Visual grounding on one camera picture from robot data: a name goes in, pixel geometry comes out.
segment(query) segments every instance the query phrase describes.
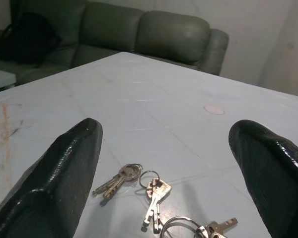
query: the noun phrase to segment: small white table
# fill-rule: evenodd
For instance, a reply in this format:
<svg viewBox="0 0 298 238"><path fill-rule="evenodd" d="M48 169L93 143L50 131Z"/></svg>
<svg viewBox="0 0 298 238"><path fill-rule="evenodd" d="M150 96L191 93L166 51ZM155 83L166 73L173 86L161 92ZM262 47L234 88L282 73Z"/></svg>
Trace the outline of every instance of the small white table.
<svg viewBox="0 0 298 238"><path fill-rule="evenodd" d="M0 70L0 88L13 88L16 83L15 74Z"/></svg>
<svg viewBox="0 0 298 238"><path fill-rule="evenodd" d="M224 114L211 114L205 105ZM228 132L235 122L251 119L298 146L298 97L129 53L0 92L0 201L57 136L86 117L104 130L92 188L122 165L140 163L172 185L161 204L163 222L179 215L201 224L237 217L229 238L270 237ZM157 237L151 226L141 231L144 194L135 183L105 207L101 197L89 197L74 237ZM171 232L193 237L184 228Z"/></svg>

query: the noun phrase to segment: keyring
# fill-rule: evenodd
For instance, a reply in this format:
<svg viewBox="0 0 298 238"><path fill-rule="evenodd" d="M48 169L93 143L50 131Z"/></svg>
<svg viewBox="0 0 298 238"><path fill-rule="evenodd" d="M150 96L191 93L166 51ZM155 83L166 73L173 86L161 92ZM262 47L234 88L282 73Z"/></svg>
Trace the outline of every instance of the keyring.
<svg viewBox="0 0 298 238"><path fill-rule="evenodd" d="M164 233L167 231L167 229L169 228L169 226L172 222L179 221L179 220L180 221L191 222L193 225L195 225L197 227L195 235L197 233L202 233L203 234L204 232L207 232L204 227L203 227L204 230L201 230L202 226L200 224L198 224L196 221L194 221L193 219L191 219L191 218L188 218L188 217L172 217L166 223L164 223L164 226L163 226L163 228L161 230L161 233L160 233L160 238L164 238Z"/></svg>
<svg viewBox="0 0 298 238"><path fill-rule="evenodd" d="M140 175L140 177L139 177L139 184L140 184L140 186L143 187L143 188L147 188L147 186L144 186L144 185L141 183L141 178L142 178L145 174L147 174L147 173L154 173L154 174L156 174L156 175L158 176L158 180L160 180L160 176L159 176L159 174L158 174L156 171L153 171L153 170L147 170L147 171L144 171L144 172Z"/></svg>

